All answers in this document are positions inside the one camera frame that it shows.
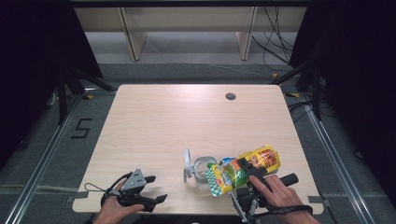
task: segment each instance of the wooden table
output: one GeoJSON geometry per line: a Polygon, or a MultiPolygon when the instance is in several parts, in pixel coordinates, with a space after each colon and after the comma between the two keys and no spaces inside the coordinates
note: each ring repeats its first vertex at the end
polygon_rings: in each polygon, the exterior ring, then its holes
{"type": "MultiPolygon", "coordinates": [[[[123,85],[119,88],[79,191],[93,183],[104,189],[140,168],[156,175],[142,195],[168,194],[156,214],[235,215],[228,194],[213,197],[194,179],[183,183],[184,149],[198,157],[237,156],[270,144],[279,153],[278,175],[295,173],[303,203],[318,196],[284,96],[275,85],[123,85]],[[235,94],[234,100],[226,98],[235,94]]],[[[76,212],[98,212],[103,193],[75,199],[76,212]]],[[[314,214],[321,203],[311,203],[314,214]]]]}

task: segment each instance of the hand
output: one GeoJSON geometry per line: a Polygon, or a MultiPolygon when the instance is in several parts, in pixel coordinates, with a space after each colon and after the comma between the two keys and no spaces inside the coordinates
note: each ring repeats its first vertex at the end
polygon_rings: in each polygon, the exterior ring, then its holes
{"type": "MultiPolygon", "coordinates": [[[[265,187],[256,176],[250,176],[249,180],[269,203],[269,206],[267,206],[268,210],[278,207],[303,205],[296,191],[292,188],[286,188],[277,175],[265,177],[265,181],[272,191],[265,187]]],[[[286,215],[277,215],[276,217],[281,223],[319,223],[306,211],[292,212],[286,215]]]]}
{"type": "MultiPolygon", "coordinates": [[[[122,180],[115,189],[120,189],[126,179],[122,180]]],[[[117,224],[121,223],[123,219],[129,215],[145,209],[143,204],[134,204],[132,206],[124,207],[119,204],[116,196],[108,197],[97,217],[94,224],[117,224]]]]}

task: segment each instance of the gray floor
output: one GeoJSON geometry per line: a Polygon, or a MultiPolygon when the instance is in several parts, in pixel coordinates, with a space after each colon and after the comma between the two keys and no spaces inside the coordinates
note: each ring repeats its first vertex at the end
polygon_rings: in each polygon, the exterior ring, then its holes
{"type": "MultiPolygon", "coordinates": [[[[255,36],[265,44],[262,34],[255,36]]],[[[283,36],[290,43],[295,38],[295,34],[283,36]]],[[[122,83],[266,84],[273,73],[284,73],[274,68],[290,69],[269,54],[265,55],[265,61],[271,68],[265,66],[262,49],[254,42],[248,60],[241,61],[232,33],[150,33],[138,62],[130,60],[123,34],[87,34],[87,37],[105,81],[115,87],[122,83]]],[[[270,48],[282,53],[277,47],[270,48]]],[[[295,92],[297,78],[283,83],[282,91],[295,92]]],[[[85,86],[95,88],[90,83],[85,86]]],[[[83,223],[90,217],[91,214],[75,213],[67,198],[78,190],[113,99],[114,94],[99,91],[91,100],[78,102],[21,223],[83,223]],[[92,119],[87,123],[90,132],[87,138],[72,139],[74,135],[81,135],[75,130],[80,119],[92,119]]],[[[301,102],[301,98],[285,99],[288,105],[301,102]]],[[[6,220],[56,131],[58,111],[56,104],[44,111],[27,137],[29,147],[17,151],[1,171],[0,221],[6,220]]],[[[325,101],[320,111],[322,124],[376,223],[396,223],[394,207],[364,160],[354,156],[353,143],[325,101]]],[[[361,223],[305,108],[297,108],[291,116],[318,190],[331,204],[323,214],[315,217],[321,223],[361,223]]],[[[130,217],[124,223],[131,223],[136,218],[130,217]]],[[[267,218],[263,223],[275,221],[267,218]]]]}

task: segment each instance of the wrist strap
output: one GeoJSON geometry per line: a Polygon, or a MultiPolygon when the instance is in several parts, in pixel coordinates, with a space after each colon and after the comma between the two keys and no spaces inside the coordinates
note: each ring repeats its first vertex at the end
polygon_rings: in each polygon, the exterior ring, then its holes
{"type": "Polygon", "coordinates": [[[288,213],[292,213],[292,212],[298,212],[298,211],[307,211],[309,212],[310,215],[312,215],[313,213],[313,209],[311,206],[309,205],[295,205],[295,206],[287,206],[287,207],[278,207],[275,208],[269,212],[266,213],[260,213],[257,215],[253,215],[253,218],[257,218],[257,217],[265,217],[265,216],[269,216],[269,215],[286,215],[288,213]]]}

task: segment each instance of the aluminum rail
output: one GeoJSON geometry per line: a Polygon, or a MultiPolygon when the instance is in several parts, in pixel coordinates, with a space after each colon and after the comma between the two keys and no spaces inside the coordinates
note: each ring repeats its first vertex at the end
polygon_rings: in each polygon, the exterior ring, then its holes
{"type": "Polygon", "coordinates": [[[69,106],[69,113],[67,114],[64,122],[58,125],[55,130],[54,135],[49,141],[46,150],[44,151],[43,155],[41,156],[40,161],[38,162],[35,170],[33,171],[29,181],[23,188],[20,197],[15,202],[13,207],[10,209],[6,224],[16,224],[20,223],[21,219],[26,212],[29,203],[32,201],[33,196],[35,195],[35,190],[37,189],[38,184],[41,181],[44,173],[46,172],[50,161],[55,154],[55,151],[64,135],[64,131],[69,124],[69,121],[73,115],[74,110],[76,109],[78,102],[81,100],[81,95],[74,95],[70,106],[69,106]]]}
{"type": "MultiPolygon", "coordinates": [[[[300,96],[303,101],[309,101],[306,93],[301,92],[300,96]]],[[[308,117],[311,120],[312,125],[314,126],[315,131],[317,132],[318,137],[324,146],[324,149],[332,163],[334,171],[337,173],[341,185],[346,191],[346,195],[349,198],[353,208],[355,209],[359,220],[361,221],[361,223],[376,223],[375,218],[369,211],[366,201],[361,196],[360,191],[353,182],[349,172],[347,171],[347,168],[341,160],[341,157],[338,155],[337,150],[332,144],[332,140],[327,134],[322,122],[320,120],[317,120],[314,113],[312,112],[311,107],[311,105],[306,105],[305,111],[308,114],[308,117]]]]}

